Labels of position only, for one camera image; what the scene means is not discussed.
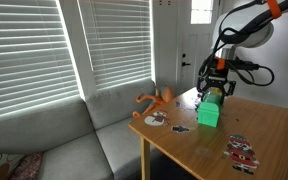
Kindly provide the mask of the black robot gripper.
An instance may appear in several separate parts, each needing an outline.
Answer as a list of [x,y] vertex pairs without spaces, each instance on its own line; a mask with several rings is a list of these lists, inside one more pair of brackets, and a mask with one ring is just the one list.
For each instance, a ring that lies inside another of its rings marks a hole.
[[229,64],[227,60],[216,57],[211,61],[210,69],[205,76],[199,76],[197,80],[197,90],[205,93],[210,87],[221,90],[224,96],[232,95],[235,90],[235,81],[227,79]]

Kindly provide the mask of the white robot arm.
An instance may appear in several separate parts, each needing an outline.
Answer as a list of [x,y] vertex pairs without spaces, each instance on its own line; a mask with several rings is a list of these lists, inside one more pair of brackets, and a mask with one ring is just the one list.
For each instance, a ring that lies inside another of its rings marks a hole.
[[272,21],[288,12],[288,0],[252,0],[221,15],[213,33],[210,55],[204,60],[198,72],[197,91],[202,95],[211,89],[218,89],[222,96],[230,96],[235,89],[235,81],[227,79],[228,72],[236,72],[246,84],[268,86],[275,80],[268,68],[271,79],[267,83],[256,83],[254,77],[247,79],[240,70],[259,70],[261,65],[249,61],[231,60],[218,57],[216,53],[224,48],[232,50],[236,46],[253,48],[266,43],[272,36]]

